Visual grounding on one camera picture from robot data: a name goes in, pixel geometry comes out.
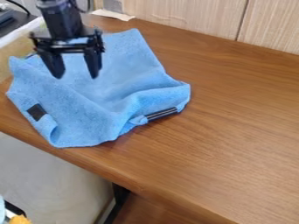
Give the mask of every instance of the white paper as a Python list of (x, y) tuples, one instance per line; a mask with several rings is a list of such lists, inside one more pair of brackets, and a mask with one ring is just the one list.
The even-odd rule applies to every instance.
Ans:
[(120, 20), (126, 21), (126, 22), (128, 22), (132, 18), (135, 18), (134, 16), (121, 14), (121, 13), (113, 12), (110, 10), (95, 10), (91, 14), (103, 16), (105, 18), (117, 18), (117, 19), (120, 19)]

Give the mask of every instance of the towel tag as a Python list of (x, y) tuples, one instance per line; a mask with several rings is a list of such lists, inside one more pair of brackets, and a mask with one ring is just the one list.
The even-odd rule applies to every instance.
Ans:
[(31, 108), (27, 109), (27, 112), (33, 117), (33, 119), (38, 122), (40, 118), (46, 115), (45, 110), (40, 106), (40, 104), (35, 104)]

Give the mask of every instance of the gray floor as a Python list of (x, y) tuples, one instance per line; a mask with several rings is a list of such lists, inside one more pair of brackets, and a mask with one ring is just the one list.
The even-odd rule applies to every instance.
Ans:
[(111, 186), (0, 132), (0, 194), (33, 223), (91, 224), (111, 198)]

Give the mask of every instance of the black cable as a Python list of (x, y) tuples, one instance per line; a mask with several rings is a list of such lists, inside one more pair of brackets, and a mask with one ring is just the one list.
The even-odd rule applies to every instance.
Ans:
[(20, 3), (16, 3), (15, 1), (13, 0), (6, 0), (7, 2), (11, 3), (11, 4), (15, 4), (16, 6), (20, 7), (22, 10), (24, 10), (28, 16), (31, 15), (31, 13)]
[(82, 12), (82, 13), (88, 13), (90, 11), (90, 8), (91, 8), (90, 1), (91, 0), (87, 0), (87, 10), (82, 10), (81, 8), (79, 8), (77, 6), (76, 0), (69, 0), (72, 7), (74, 7), (77, 11)]

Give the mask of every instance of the towel fold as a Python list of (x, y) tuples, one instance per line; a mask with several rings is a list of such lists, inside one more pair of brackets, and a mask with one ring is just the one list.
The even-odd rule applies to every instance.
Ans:
[(10, 58), (7, 96), (53, 146), (94, 146), (149, 120), (147, 114), (190, 99), (190, 85), (172, 79), (137, 29), (106, 34), (103, 68), (93, 80), (82, 54), (66, 54), (56, 80), (39, 56)]

